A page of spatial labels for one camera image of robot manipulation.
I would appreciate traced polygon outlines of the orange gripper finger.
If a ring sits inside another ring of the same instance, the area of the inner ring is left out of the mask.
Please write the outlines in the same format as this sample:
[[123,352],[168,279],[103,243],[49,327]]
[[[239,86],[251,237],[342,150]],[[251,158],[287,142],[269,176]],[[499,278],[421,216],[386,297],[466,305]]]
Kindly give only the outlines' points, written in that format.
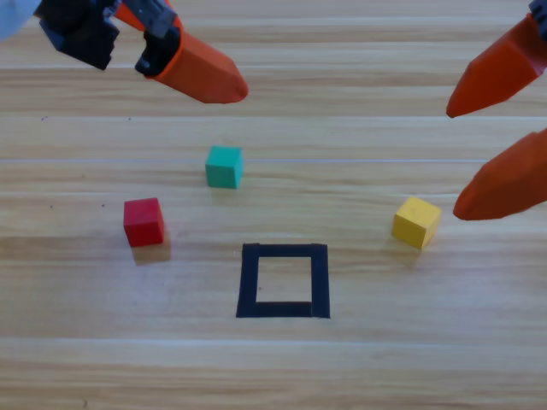
[[546,131],[532,132],[488,161],[453,208],[460,220],[498,220],[546,201]]

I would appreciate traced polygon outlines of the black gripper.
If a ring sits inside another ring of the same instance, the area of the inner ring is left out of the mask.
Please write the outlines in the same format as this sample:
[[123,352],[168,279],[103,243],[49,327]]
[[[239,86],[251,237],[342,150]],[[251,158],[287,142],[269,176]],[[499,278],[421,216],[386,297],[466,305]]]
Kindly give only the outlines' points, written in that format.
[[503,103],[546,70],[546,41],[536,21],[547,19],[547,0],[532,0],[531,14],[469,62],[446,114],[455,118]]
[[115,17],[144,32],[136,70],[201,103],[243,101],[248,85],[233,60],[176,26],[164,1],[43,1],[34,15],[54,48],[100,70],[111,60],[120,31]]

